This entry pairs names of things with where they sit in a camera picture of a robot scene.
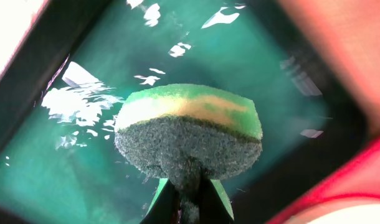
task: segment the teal liquid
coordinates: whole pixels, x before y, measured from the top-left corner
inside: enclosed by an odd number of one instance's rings
[[[155,3],[161,14],[157,24],[144,18]],[[107,131],[113,128],[104,124],[113,122],[130,93],[152,86],[202,84],[254,101],[264,150],[247,172],[222,181],[230,197],[302,143],[303,130],[321,129],[323,102],[294,85],[286,74],[295,65],[283,66],[291,55],[271,41],[248,6],[240,6],[170,0],[131,9],[113,1],[67,62],[79,64],[100,85],[69,88],[60,75],[47,93],[56,98],[34,108],[0,155],[0,206],[34,223],[139,223],[158,180],[127,163]],[[208,23],[221,7],[227,7],[223,15],[238,17],[230,24]],[[146,80],[137,75],[159,79],[140,85]],[[62,111],[81,102],[77,113]]]

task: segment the red fabric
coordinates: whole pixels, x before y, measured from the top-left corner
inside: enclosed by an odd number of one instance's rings
[[[380,139],[273,217],[268,224],[283,223],[319,203],[351,197],[380,200]]]

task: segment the green sponge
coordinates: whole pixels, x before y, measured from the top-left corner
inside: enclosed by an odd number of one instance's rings
[[[201,178],[240,174],[262,150],[254,103],[203,85],[172,84],[132,93],[115,132],[115,144],[131,164],[174,184],[188,220],[196,219],[196,206],[189,203],[195,203]]]

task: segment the wet sponge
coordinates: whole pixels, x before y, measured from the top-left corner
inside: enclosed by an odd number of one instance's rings
[[[189,200],[200,178],[226,179],[262,150],[251,100],[202,85],[172,84],[132,93],[118,114],[115,144],[139,170],[169,178]]]

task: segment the black frame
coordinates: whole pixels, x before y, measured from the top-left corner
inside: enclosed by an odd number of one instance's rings
[[[49,0],[0,79],[0,152],[111,1]],[[276,2],[250,0],[249,6],[289,55],[307,55],[308,61],[299,63],[323,93],[320,97],[334,118],[320,138],[306,139],[268,174],[254,180],[245,193],[232,198],[236,223],[264,223],[351,159],[364,144],[366,122],[354,100]]]

